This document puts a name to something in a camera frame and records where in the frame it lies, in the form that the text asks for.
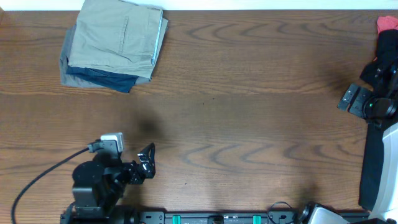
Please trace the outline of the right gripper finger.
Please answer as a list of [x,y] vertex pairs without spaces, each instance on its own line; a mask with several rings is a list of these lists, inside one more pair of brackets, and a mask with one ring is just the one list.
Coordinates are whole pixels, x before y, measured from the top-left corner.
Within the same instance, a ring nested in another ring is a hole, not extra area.
[[348,92],[350,95],[348,112],[360,118],[365,118],[364,107],[368,99],[372,97],[372,91],[360,86],[351,86]]
[[355,94],[357,93],[357,91],[359,90],[359,86],[357,84],[351,84],[348,89],[346,90],[346,92],[343,94],[343,96],[341,97],[337,108],[339,110],[343,110],[346,111],[349,107],[349,105],[352,103],[353,98],[355,98]]

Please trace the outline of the light khaki shorts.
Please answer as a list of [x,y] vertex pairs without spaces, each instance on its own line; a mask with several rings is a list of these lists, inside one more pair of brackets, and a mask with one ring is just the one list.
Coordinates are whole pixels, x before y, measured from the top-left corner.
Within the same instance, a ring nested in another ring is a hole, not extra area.
[[163,10],[118,0],[86,0],[68,65],[150,79],[167,21]]

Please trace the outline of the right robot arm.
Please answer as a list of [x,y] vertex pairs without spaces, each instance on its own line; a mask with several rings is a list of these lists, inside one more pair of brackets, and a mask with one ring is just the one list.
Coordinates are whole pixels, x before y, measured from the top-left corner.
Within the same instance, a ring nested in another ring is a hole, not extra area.
[[338,108],[368,124],[359,190],[364,211],[310,202],[296,223],[397,223],[397,62],[369,64],[360,77],[372,89],[352,84]]

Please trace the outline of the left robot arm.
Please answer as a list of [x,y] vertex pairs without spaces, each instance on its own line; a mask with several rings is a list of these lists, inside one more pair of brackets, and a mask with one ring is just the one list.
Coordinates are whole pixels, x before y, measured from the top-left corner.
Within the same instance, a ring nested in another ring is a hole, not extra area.
[[60,223],[139,223],[135,209],[118,205],[127,185],[139,185],[155,176],[155,144],[139,154],[139,162],[123,162],[116,141],[88,145],[95,153],[91,161],[77,166],[72,174],[75,201],[60,216]]

